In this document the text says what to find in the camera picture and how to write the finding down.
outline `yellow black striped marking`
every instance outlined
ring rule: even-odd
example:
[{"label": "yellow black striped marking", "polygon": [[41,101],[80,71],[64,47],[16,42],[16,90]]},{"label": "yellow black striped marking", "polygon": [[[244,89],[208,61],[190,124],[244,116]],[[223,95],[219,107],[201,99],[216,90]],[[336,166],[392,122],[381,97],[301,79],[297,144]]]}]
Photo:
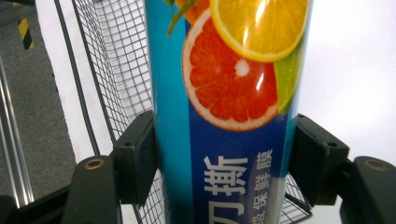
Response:
[{"label": "yellow black striped marking", "polygon": [[[19,5],[20,4],[18,3],[13,3],[14,7]],[[18,29],[20,30],[24,49],[32,49],[35,45],[33,44],[32,37],[30,36],[29,24],[26,18],[18,21]]]}]

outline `white surface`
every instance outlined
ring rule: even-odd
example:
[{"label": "white surface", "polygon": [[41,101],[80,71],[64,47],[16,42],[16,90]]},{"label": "white surface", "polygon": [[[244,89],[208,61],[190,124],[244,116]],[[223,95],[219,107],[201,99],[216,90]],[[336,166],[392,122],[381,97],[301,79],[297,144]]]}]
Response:
[{"label": "white surface", "polygon": [[[396,165],[396,1],[315,0],[299,113],[350,147]],[[317,206],[304,223],[341,223]]]},{"label": "white surface", "polygon": [[[61,1],[71,38],[81,44],[70,1]],[[40,25],[51,58],[66,121],[78,161],[91,156],[81,118],[73,73],[53,2],[36,1]],[[396,1],[315,0],[298,111],[350,146],[349,158],[365,155],[396,164]],[[74,46],[75,54],[84,55]],[[87,63],[79,64],[90,116],[100,111]],[[96,132],[105,126],[93,123]],[[101,150],[111,150],[97,137]],[[337,206],[317,206],[304,223],[341,223]]]}]

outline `gray floor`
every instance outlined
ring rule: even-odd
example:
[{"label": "gray floor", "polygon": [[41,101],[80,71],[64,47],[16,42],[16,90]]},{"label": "gray floor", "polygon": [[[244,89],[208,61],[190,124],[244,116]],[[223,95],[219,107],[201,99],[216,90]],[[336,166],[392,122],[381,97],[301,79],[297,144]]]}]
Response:
[{"label": "gray floor", "polygon": [[[0,3],[0,13],[7,7],[11,5]],[[68,185],[76,163],[37,15],[29,16],[28,22],[35,46],[23,48],[15,21],[0,27],[0,53],[33,193],[38,199]],[[9,194],[1,157],[0,153],[0,194]]]}]

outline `metal wire grid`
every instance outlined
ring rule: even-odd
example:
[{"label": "metal wire grid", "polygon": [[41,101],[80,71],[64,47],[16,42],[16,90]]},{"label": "metal wire grid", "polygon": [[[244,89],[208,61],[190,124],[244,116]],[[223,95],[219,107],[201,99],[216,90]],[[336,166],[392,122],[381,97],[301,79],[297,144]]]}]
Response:
[{"label": "metal wire grid", "polygon": [[143,2],[74,2],[115,141],[136,115],[152,108]]},{"label": "metal wire grid", "polygon": [[[136,115],[152,108],[142,0],[73,0],[107,125],[116,141]],[[290,175],[280,223],[311,216]],[[142,224],[164,224],[159,172],[146,205],[134,207]]]}]

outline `printed fruit graphic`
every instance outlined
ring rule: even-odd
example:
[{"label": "printed fruit graphic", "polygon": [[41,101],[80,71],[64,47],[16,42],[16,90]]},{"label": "printed fruit graphic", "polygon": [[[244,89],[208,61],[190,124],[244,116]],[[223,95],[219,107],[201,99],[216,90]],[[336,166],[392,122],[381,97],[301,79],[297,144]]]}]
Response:
[{"label": "printed fruit graphic", "polygon": [[191,27],[182,60],[191,103],[210,123],[247,131],[277,114],[274,64],[251,61],[230,49],[217,33],[209,9]]},{"label": "printed fruit graphic", "polygon": [[287,114],[289,112],[302,65],[302,43],[286,58],[275,62],[277,102],[280,114]]},{"label": "printed fruit graphic", "polygon": [[184,13],[186,20],[193,25],[199,16],[209,7],[209,0],[176,0],[178,8],[183,8],[186,4],[191,5]]},{"label": "printed fruit graphic", "polygon": [[211,0],[213,22],[227,45],[251,60],[289,55],[304,32],[310,0]]}]

